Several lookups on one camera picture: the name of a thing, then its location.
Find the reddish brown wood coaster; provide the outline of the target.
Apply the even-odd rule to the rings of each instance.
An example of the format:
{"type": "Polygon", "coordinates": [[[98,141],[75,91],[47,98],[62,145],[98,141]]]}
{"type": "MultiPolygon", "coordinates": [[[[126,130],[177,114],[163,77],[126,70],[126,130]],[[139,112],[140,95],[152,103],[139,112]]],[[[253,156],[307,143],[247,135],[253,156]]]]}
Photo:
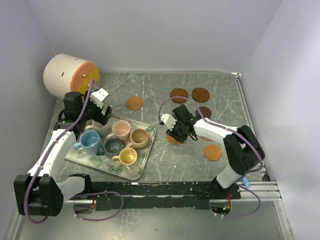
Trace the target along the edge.
{"type": "Polygon", "coordinates": [[[210,99],[210,93],[202,87],[195,88],[191,93],[192,98],[198,103],[205,103],[210,99]]]}

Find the beige mug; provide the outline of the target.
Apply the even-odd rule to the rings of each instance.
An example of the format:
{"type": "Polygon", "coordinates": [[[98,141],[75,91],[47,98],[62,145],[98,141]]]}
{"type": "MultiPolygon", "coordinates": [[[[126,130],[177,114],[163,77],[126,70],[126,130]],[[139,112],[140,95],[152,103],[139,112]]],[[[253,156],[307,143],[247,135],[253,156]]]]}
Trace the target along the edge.
{"type": "Polygon", "coordinates": [[[101,123],[92,120],[85,126],[84,130],[95,131],[99,136],[104,137],[112,132],[112,122],[108,121],[105,125],[102,125],[101,123]]]}

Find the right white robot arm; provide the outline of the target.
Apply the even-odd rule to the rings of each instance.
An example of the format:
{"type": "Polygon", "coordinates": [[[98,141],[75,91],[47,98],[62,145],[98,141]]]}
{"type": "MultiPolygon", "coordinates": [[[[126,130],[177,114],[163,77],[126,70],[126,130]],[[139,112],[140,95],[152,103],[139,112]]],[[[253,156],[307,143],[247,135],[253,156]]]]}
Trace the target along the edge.
{"type": "Polygon", "coordinates": [[[193,116],[184,104],[172,113],[162,114],[159,121],[167,127],[166,134],[176,141],[184,143],[188,137],[195,141],[205,137],[224,146],[228,165],[212,180],[211,191],[216,198],[223,199],[239,179],[251,173],[258,164],[263,166],[265,152],[249,126],[231,127],[201,114],[193,116]]]}

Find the smooth light wood coaster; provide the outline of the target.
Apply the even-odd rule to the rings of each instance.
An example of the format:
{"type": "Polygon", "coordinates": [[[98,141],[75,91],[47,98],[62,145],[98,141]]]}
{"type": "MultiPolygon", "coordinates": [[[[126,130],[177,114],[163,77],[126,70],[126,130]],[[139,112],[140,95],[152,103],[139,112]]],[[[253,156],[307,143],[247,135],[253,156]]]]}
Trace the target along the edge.
{"type": "Polygon", "coordinates": [[[167,135],[167,136],[166,136],[166,139],[167,139],[167,141],[168,141],[170,144],[172,144],[172,145],[178,145],[178,144],[180,144],[179,141],[177,141],[174,137],[172,137],[172,136],[170,136],[170,135],[167,135]]]}

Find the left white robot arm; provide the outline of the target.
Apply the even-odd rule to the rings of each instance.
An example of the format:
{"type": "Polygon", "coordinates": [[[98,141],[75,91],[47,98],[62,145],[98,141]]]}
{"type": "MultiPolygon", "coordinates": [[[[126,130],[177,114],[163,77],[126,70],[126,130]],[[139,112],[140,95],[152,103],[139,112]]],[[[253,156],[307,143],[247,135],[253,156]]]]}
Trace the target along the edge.
{"type": "Polygon", "coordinates": [[[106,125],[109,121],[112,107],[103,111],[108,95],[103,88],[92,93],[72,91],[64,95],[64,109],[58,114],[47,147],[28,173],[18,175],[13,182],[20,215],[55,217],[64,202],[75,195],[83,200],[93,195],[94,188],[88,174],[72,174],[63,182],[57,182],[57,176],[86,123],[95,121],[106,125]]]}

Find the large woven rattan coaster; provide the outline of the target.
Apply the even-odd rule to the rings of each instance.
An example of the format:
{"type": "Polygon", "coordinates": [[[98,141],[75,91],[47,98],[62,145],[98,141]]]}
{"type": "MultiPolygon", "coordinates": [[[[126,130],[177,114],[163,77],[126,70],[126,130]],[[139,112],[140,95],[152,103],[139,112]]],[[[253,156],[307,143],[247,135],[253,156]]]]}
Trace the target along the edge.
{"type": "Polygon", "coordinates": [[[210,138],[207,138],[207,137],[204,137],[204,136],[201,136],[202,139],[206,140],[206,141],[212,141],[212,139],[210,138]]]}

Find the hidden light wood coaster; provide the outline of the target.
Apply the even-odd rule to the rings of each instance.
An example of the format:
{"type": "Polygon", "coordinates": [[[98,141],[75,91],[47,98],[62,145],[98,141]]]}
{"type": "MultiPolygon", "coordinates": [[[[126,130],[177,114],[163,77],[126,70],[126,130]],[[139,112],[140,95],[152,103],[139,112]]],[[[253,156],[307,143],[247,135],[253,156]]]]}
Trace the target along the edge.
{"type": "Polygon", "coordinates": [[[218,161],[222,157],[222,150],[215,144],[209,144],[204,148],[204,156],[209,161],[218,161]]]}

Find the dark wood coaster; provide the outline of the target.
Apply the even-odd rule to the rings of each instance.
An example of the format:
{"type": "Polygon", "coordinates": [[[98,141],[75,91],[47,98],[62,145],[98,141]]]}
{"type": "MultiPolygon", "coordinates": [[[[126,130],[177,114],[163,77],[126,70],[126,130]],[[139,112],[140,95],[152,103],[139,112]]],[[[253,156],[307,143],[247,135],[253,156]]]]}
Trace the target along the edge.
{"type": "Polygon", "coordinates": [[[209,118],[212,116],[212,111],[211,111],[208,107],[206,107],[206,106],[200,106],[200,107],[196,110],[195,114],[196,114],[197,116],[201,116],[201,115],[202,115],[203,117],[209,119],[209,118]]]}

